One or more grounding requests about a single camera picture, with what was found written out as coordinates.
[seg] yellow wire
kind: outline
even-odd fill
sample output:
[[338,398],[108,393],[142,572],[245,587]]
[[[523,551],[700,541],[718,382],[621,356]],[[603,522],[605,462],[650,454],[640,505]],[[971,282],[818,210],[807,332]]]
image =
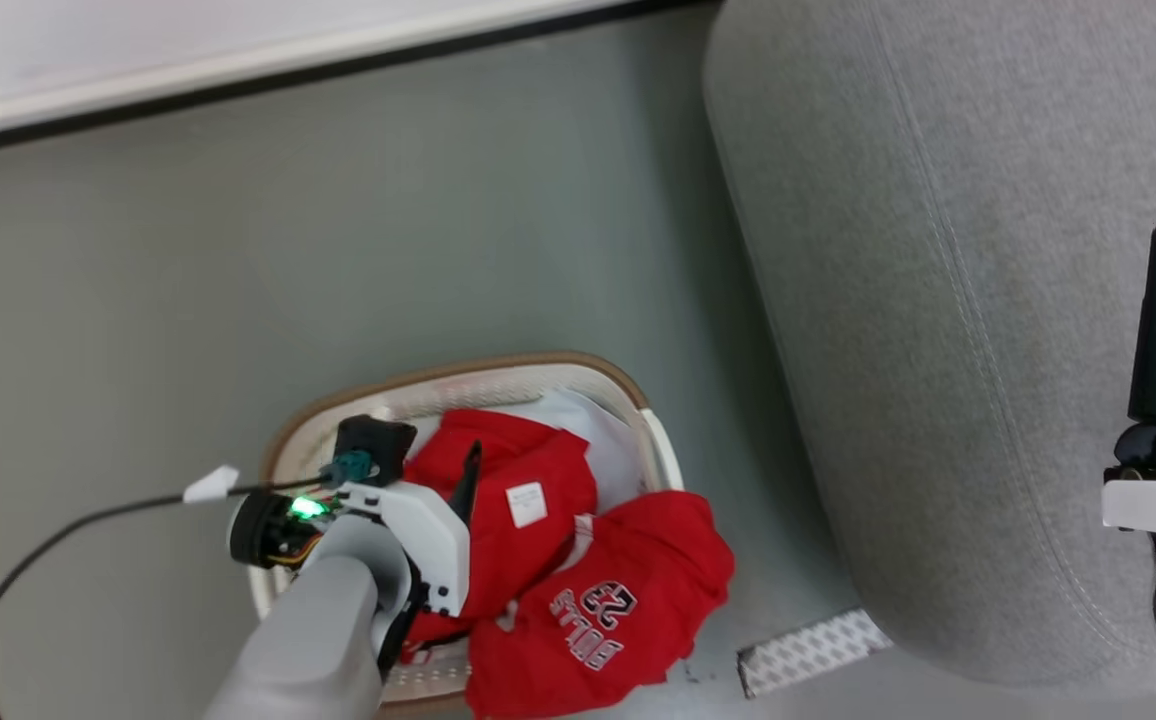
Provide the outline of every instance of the yellow wire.
[[321,542],[321,537],[325,536],[316,536],[313,539],[310,539],[310,541],[307,541],[307,543],[303,547],[303,551],[298,552],[298,555],[294,557],[280,557],[276,555],[268,555],[267,561],[276,562],[277,565],[299,565],[301,562],[307,559],[307,556],[312,552],[313,548],[316,547],[316,543]]

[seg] white cloth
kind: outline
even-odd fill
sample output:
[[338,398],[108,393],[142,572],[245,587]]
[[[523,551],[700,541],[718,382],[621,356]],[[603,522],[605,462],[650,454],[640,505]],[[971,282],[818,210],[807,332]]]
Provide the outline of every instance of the white cloth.
[[[596,513],[622,505],[640,493],[640,462],[636,436],[622,420],[591,398],[570,389],[551,389],[533,402],[482,407],[482,410],[533,420],[568,430],[587,441],[587,466],[596,478]],[[440,428],[440,418],[406,420],[418,429],[410,455],[422,450]]]

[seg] black cable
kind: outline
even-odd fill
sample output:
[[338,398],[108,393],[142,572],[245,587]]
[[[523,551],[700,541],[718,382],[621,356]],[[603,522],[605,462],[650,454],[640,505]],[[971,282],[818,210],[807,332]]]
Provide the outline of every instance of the black cable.
[[[253,492],[275,492],[275,491],[282,491],[282,489],[313,487],[314,484],[319,483],[321,483],[321,478],[298,480],[298,482],[281,483],[277,484],[276,487],[236,487],[231,488],[230,491],[227,491],[227,497],[250,495]],[[5,593],[10,588],[10,585],[15,584],[15,581],[20,578],[20,576],[22,576],[22,573],[25,573],[25,570],[29,569],[31,565],[34,565],[35,562],[40,558],[40,556],[43,556],[45,552],[49,552],[49,550],[51,550],[53,545],[62,542],[62,540],[67,539],[67,536],[69,536],[72,533],[79,530],[80,528],[84,528],[86,525],[92,525],[99,520],[106,520],[109,518],[114,518],[116,515],[127,515],[129,512],[138,512],[140,510],[153,510],[154,507],[165,507],[168,505],[179,505],[179,503],[181,503],[181,493],[166,495],[162,497],[151,497],[148,498],[148,500],[127,502],[125,503],[125,505],[117,505],[114,507],[108,507],[108,510],[90,512],[89,515],[83,515],[83,518],[80,518],[77,520],[72,520],[71,524],[67,524],[65,528],[61,528],[57,533],[53,533],[52,536],[49,536],[49,539],[46,539],[46,541],[39,543],[39,545],[35,548],[35,550],[32,550],[31,552],[28,554],[27,557],[24,557],[24,559],[18,561],[18,564],[15,565],[13,570],[8,571],[8,574],[5,576],[5,579],[2,579],[0,582],[0,602],[1,597],[5,597]]]

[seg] red clothing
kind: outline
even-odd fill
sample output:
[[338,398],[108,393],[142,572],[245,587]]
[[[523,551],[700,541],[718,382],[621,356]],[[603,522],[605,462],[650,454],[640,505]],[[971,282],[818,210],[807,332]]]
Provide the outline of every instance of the red clothing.
[[[481,441],[481,480],[472,511],[472,562],[467,601],[458,618],[421,614],[408,644],[467,632],[474,621],[494,619],[569,551],[575,515],[596,509],[596,481],[584,452],[587,441],[532,420],[486,410],[453,410],[406,466],[405,480],[430,487],[446,499],[464,473],[464,459]],[[538,484],[517,527],[509,491]],[[540,503],[544,515],[538,518]]]
[[472,630],[467,703],[477,717],[569,715],[622,702],[664,682],[728,600],[734,557],[703,498],[645,495],[590,524],[591,547],[523,594],[513,630],[494,621]]

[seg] basket handle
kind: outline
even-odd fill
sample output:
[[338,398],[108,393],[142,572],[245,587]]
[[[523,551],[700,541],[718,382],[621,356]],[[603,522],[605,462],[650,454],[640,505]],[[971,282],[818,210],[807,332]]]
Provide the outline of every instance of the basket handle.
[[680,474],[680,461],[675,459],[675,450],[670,446],[670,438],[666,437],[666,428],[657,418],[654,410],[650,410],[646,407],[646,409],[640,410],[640,415],[645,418],[645,424],[650,426],[651,436],[654,437],[654,452],[657,460],[659,460],[659,466],[662,468],[666,487],[670,489],[684,489],[684,477]]

